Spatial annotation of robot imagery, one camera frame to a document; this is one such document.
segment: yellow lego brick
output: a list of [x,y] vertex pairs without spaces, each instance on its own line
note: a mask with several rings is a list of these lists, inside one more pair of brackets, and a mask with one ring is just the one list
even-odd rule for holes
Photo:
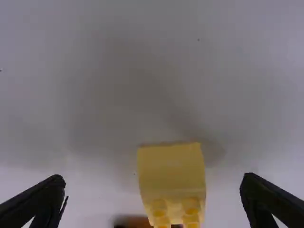
[[137,169],[143,204],[152,226],[199,227],[204,220],[206,198],[199,142],[140,147]]

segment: gray background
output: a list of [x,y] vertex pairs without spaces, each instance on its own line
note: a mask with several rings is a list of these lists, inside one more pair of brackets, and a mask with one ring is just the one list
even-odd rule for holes
[[205,142],[204,227],[253,171],[304,198],[301,0],[2,0],[0,201],[50,174],[61,227],[143,214],[141,143]]

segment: yellow plastic block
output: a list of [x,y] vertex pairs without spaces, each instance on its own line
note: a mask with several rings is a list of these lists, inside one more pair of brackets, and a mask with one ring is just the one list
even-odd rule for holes
[[206,184],[199,142],[140,147],[137,169],[150,225],[200,227],[204,221]]

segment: white surface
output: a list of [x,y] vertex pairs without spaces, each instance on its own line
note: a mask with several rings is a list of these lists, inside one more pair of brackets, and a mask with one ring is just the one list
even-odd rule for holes
[[253,171],[304,198],[304,2],[3,0],[0,200],[60,173],[60,227],[141,214],[136,146],[209,138],[204,227]]

